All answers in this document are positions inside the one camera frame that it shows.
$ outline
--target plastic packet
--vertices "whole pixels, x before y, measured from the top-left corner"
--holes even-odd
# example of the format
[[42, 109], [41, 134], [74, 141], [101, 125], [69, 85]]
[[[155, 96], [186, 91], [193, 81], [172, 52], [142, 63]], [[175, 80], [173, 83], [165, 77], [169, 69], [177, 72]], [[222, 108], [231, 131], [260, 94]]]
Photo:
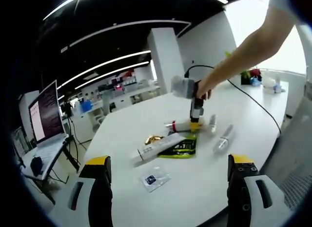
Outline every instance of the plastic packet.
[[152, 192], [158, 187], [165, 184], [171, 178], [168, 173], [164, 172], [160, 167], [156, 166], [144, 173], [140, 177], [148, 192]]

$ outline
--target hand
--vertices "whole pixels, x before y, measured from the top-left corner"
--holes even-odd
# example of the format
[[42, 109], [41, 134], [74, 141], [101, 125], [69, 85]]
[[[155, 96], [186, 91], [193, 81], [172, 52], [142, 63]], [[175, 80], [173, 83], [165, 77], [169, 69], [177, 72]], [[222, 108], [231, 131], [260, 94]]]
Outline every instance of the hand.
[[206, 92], [204, 89], [204, 86], [203, 86], [203, 82], [200, 81], [198, 83], [198, 91], [197, 91], [197, 94], [196, 96], [199, 98], [199, 99], [204, 99], [204, 100], [207, 100], [211, 97], [211, 89], [208, 90], [208, 92]]

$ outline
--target cylindrical container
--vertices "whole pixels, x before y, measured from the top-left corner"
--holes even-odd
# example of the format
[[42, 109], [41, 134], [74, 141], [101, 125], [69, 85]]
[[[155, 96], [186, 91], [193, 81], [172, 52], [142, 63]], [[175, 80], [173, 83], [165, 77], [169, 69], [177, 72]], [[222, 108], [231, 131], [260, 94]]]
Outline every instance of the cylindrical container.
[[[198, 123], [199, 123], [200, 128], [203, 127], [203, 125], [205, 124], [204, 118], [199, 117]], [[174, 132], [174, 133], [191, 130], [190, 119], [181, 120], [181, 121], [171, 121], [171, 122], [166, 123], [165, 126], [169, 128], [171, 132]]]
[[230, 124], [229, 127], [225, 130], [222, 137], [220, 137], [220, 139], [214, 146], [213, 152], [218, 154], [226, 152], [230, 146], [230, 143], [233, 141], [233, 137], [234, 137], [234, 129], [233, 125]]
[[185, 140], [185, 137], [180, 136], [178, 133], [173, 133], [168, 137], [162, 138], [154, 143], [145, 145], [137, 149], [132, 155], [132, 162], [138, 163], [149, 159], [152, 156], [178, 144]]
[[209, 124], [207, 125], [207, 131], [209, 134], [214, 135], [216, 132], [216, 114], [212, 115], [209, 120]]

